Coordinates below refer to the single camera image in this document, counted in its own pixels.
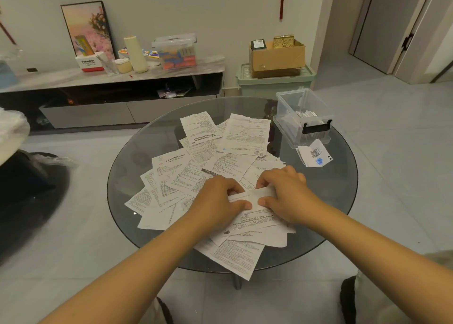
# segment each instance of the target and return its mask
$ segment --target marble countertop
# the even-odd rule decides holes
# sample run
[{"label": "marble countertop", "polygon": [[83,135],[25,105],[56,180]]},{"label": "marble countertop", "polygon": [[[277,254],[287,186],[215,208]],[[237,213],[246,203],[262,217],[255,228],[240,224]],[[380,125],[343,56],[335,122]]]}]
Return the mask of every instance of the marble countertop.
[{"label": "marble countertop", "polygon": [[55,72],[43,72],[19,77],[19,83],[14,86],[1,88],[0,93],[20,92],[48,88],[63,88],[67,86],[85,86],[92,84],[117,83],[127,81],[142,81],[149,79],[204,75],[225,71],[224,58],[220,56],[198,59],[196,67],[186,67],[175,70],[163,70],[161,66],[150,67],[147,72],[131,71],[125,74],[108,76],[105,71],[83,72],[79,68]]}]

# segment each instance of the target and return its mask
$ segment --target light green plastic crate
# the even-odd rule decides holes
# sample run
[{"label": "light green plastic crate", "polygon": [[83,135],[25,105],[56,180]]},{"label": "light green plastic crate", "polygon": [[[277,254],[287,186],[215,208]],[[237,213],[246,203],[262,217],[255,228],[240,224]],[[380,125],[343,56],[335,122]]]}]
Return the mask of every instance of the light green plastic crate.
[{"label": "light green plastic crate", "polygon": [[252,78],[249,64],[242,64],[236,74],[237,84],[242,96],[264,97],[276,100],[275,93],[287,92],[299,88],[309,88],[316,78],[316,73],[306,65],[300,75],[288,77]]}]

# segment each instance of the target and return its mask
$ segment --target forearm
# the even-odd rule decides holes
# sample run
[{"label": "forearm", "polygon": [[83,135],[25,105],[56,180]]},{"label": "forearm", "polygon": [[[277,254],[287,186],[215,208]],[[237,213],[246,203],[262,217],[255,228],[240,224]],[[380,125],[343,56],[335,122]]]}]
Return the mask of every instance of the forearm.
[{"label": "forearm", "polygon": [[451,323],[453,272],[332,207],[313,229],[346,255],[417,323]]},{"label": "forearm", "polygon": [[137,323],[179,261],[201,239],[184,216],[57,308],[42,324]]}]

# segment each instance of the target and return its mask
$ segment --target hand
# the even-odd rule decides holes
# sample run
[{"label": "hand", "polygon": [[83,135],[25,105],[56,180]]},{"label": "hand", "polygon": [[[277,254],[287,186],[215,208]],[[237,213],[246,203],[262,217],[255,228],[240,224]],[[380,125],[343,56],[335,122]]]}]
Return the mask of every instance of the hand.
[{"label": "hand", "polygon": [[282,169],[265,170],[258,178],[256,188],[268,184],[275,187],[277,198],[260,198],[258,205],[272,209],[290,223],[312,227],[320,210],[329,207],[307,187],[305,176],[290,165]]},{"label": "hand", "polygon": [[215,176],[208,179],[189,208],[187,216],[200,227],[201,234],[226,228],[243,210],[252,209],[249,201],[228,201],[232,192],[243,193],[244,189],[232,178]]}]

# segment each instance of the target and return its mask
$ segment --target table leg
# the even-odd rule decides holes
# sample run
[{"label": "table leg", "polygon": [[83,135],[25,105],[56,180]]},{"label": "table leg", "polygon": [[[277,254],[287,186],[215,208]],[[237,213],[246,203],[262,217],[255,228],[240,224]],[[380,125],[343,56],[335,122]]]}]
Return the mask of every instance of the table leg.
[{"label": "table leg", "polygon": [[240,290],[242,288],[242,279],[240,276],[237,276],[235,273],[232,274],[233,276],[233,286],[235,290]]}]

